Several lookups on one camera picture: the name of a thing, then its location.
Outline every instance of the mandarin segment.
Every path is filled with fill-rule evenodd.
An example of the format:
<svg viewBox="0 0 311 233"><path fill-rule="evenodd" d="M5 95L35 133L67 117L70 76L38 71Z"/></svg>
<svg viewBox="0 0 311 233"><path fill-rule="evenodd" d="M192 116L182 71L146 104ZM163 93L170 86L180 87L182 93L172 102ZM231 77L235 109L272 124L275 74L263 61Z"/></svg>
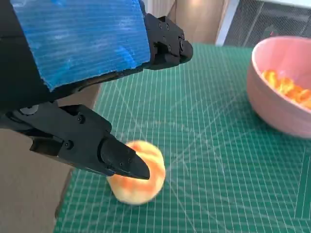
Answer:
<svg viewBox="0 0 311 233"><path fill-rule="evenodd" d="M277 92L285 95L301 106L311 109L310 90L295 85L294 81L288 77L279 78L277 72L274 70L265 70L262 75L269 85Z"/></svg>

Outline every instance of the blue textured pad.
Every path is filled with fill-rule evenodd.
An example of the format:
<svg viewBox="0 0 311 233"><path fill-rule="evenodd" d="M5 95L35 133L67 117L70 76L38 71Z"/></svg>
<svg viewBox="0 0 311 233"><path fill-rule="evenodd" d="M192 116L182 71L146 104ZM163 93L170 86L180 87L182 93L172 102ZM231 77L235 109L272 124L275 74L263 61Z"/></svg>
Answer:
<svg viewBox="0 0 311 233"><path fill-rule="evenodd" d="M138 0L11 0L50 90L150 61Z"/></svg>

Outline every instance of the wall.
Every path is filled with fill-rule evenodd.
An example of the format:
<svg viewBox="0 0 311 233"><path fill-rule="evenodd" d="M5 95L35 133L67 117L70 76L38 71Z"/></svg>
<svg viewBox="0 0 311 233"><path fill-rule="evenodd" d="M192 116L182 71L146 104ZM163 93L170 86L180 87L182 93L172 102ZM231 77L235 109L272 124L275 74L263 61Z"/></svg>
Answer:
<svg viewBox="0 0 311 233"><path fill-rule="evenodd" d="M176 23L190 42L214 44L224 0L177 0Z"/></svg>
<svg viewBox="0 0 311 233"><path fill-rule="evenodd" d="M155 17L167 16L175 0L143 0L147 13Z"/></svg>

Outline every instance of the table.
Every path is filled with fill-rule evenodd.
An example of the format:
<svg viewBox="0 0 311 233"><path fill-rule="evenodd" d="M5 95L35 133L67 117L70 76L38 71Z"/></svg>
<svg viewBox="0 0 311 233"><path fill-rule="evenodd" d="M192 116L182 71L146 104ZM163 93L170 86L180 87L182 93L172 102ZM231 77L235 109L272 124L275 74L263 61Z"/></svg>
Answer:
<svg viewBox="0 0 311 233"><path fill-rule="evenodd" d="M164 187L152 202L129 206L104 176L76 169L54 232L310 232L311 142L253 112L250 56L196 44L184 65L104 83L95 111L122 142L160 148Z"/></svg>

